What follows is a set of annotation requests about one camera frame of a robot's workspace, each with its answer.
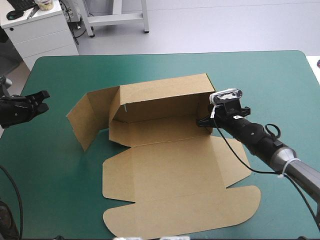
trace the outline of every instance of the white table frame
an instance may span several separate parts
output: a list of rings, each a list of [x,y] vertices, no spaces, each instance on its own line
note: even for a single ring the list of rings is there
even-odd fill
[[[113,0],[112,15],[90,16],[85,0],[78,0],[87,34],[93,38],[93,27],[119,24],[143,23],[144,32],[149,33],[148,11],[146,0],[141,0],[142,13],[122,14],[122,0]]]

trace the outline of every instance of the black cable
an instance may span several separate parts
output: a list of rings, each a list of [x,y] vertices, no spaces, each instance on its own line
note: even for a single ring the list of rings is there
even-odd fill
[[[5,173],[5,175],[10,180],[10,182],[11,182],[11,184],[12,184],[14,190],[15,190],[16,196],[18,198],[19,210],[20,210],[20,232],[19,232],[19,239],[18,240],[21,240],[22,239],[22,234],[23,234],[23,231],[24,231],[24,211],[23,211],[23,208],[22,208],[21,196],[20,196],[18,187],[17,187],[14,179],[10,176],[8,171],[2,165],[0,165],[0,169],[2,169],[2,171]]]
[[[234,149],[230,146],[229,142],[227,141],[227,139],[225,138],[225,136],[223,135],[223,133],[221,132],[221,130],[219,129],[215,118],[212,118],[213,123],[216,127],[216,129],[218,130],[218,132],[220,133],[221,137],[223,138],[223,140],[225,141],[225,143],[228,145],[229,149],[231,150],[231,152],[235,155],[235,157],[250,171],[255,172],[257,174],[274,174],[274,175],[278,175],[278,173],[274,172],[274,171],[259,171],[259,170],[255,170],[251,167],[249,167],[244,161],[241,160],[241,158],[237,155],[237,153],[234,151]]]
[[[221,137],[223,138],[223,140],[225,141],[225,143],[228,145],[229,149],[233,152],[233,154],[236,156],[236,158],[249,170],[251,170],[252,172],[258,173],[258,174],[273,174],[273,175],[279,175],[278,173],[274,172],[274,171],[258,171],[255,169],[252,169],[251,167],[249,167],[244,161],[241,160],[241,158],[237,155],[237,153],[234,151],[234,149],[230,146],[230,144],[228,143],[227,139],[225,138],[225,136],[223,135],[223,133],[221,132],[221,130],[219,129],[215,119],[213,118],[213,123],[216,127],[216,129],[218,130],[218,132],[220,133]],[[316,215],[314,213],[314,211],[312,210],[310,204],[308,203],[308,200],[306,199],[305,195],[303,194],[303,192],[300,190],[300,188],[298,187],[298,185],[286,174],[284,174],[284,176],[292,183],[292,185],[295,187],[295,189],[299,192],[300,196],[302,197],[305,205],[307,206],[307,208],[309,209],[313,220],[320,232],[320,225],[318,224]]]
[[[66,4],[65,4],[63,1],[61,1],[61,0],[59,0],[59,2],[64,5],[65,11],[66,11],[66,13],[68,14],[68,17],[69,17],[69,22],[71,23],[71,17],[70,17],[69,10],[68,10]],[[72,27],[70,27],[70,26],[69,26],[69,29],[70,29],[70,31],[71,31],[71,34],[72,34],[72,37],[73,37],[75,43],[76,43],[77,45],[79,45],[79,42],[78,42],[78,40],[77,40],[77,38],[76,38],[76,36],[75,36],[74,30],[73,30]]]
[[[295,189],[299,192],[300,196],[302,197],[305,205],[307,206],[307,208],[309,209],[314,221],[315,221],[315,224],[317,226],[317,228],[319,229],[319,232],[320,232],[320,225],[318,224],[318,221],[317,221],[317,218],[316,218],[316,215],[314,213],[314,211],[312,210],[308,200],[306,199],[305,195],[303,194],[303,192],[300,190],[300,188],[298,187],[298,185],[291,179],[291,177],[289,177],[288,175],[284,174],[284,176],[292,183],[292,185],[295,187]]]
[[[75,36],[74,38],[75,38],[75,39],[80,38],[83,34],[85,34],[86,31],[87,31],[87,29],[85,29],[85,30],[83,31],[83,33],[81,33],[79,36]]]

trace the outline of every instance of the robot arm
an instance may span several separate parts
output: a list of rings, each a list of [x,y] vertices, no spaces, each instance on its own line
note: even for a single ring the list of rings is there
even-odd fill
[[[40,91],[28,96],[10,95],[8,88],[12,82],[4,76],[0,77],[0,125],[8,128],[12,125],[29,122],[34,117],[45,113],[49,108],[42,103],[50,95]]]
[[[320,172],[297,158],[296,152],[279,141],[281,133],[277,126],[267,124],[265,128],[258,123],[245,119],[250,115],[249,107],[242,108],[242,91],[227,89],[210,95],[213,106],[211,115],[197,121],[199,127],[222,128],[239,142],[243,143],[251,154],[260,158],[277,174],[286,174],[294,180],[317,203],[316,224],[320,224]],[[268,126],[277,130],[272,133]]]

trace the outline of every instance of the keyboard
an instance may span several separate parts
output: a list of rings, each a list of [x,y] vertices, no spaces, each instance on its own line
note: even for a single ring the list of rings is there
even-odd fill
[[[37,6],[34,0],[7,0],[7,1],[11,4],[14,10],[25,11]]]

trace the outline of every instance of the computer mouse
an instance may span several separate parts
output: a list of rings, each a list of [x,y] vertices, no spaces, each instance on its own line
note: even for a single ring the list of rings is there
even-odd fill
[[[15,20],[17,18],[20,18],[24,15],[24,11],[21,11],[21,10],[13,10],[13,11],[10,11],[6,14],[6,19],[8,20]]]

